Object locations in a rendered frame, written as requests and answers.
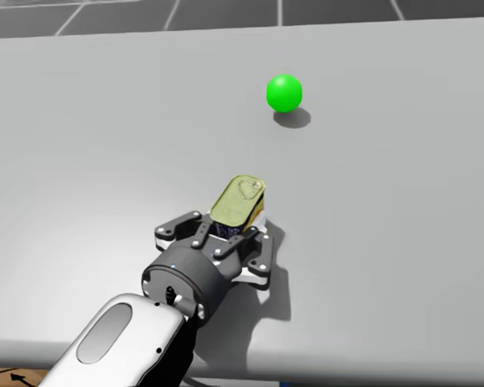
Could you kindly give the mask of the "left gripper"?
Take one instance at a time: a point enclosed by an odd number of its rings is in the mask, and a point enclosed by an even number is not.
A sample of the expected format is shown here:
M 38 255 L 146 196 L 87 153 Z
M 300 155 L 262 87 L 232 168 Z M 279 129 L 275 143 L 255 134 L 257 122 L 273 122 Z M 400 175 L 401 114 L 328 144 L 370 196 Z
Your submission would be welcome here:
M 174 307 L 199 325 L 209 322 L 228 292 L 239 283 L 268 289 L 273 267 L 273 237 L 251 226 L 230 239 L 209 235 L 209 214 L 192 210 L 154 230 L 164 249 L 144 270 L 142 291 Z

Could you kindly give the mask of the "green and blue rectangular can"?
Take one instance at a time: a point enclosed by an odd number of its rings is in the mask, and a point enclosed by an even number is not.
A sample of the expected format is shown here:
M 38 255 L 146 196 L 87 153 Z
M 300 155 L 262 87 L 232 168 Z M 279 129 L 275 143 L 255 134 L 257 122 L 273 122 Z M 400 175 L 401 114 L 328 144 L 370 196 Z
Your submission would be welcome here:
M 265 182 L 260 178 L 247 174 L 234 176 L 209 211 L 215 234 L 229 239 L 251 226 L 262 226 L 265 189 Z

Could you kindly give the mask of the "green ball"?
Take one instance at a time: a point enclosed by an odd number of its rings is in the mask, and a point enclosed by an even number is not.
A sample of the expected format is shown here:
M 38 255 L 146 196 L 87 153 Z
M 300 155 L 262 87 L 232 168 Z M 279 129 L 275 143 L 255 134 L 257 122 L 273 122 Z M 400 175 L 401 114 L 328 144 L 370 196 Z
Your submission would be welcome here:
M 302 102 L 301 82 L 289 74 L 273 77 L 266 86 L 265 96 L 268 105 L 279 113 L 295 110 Z

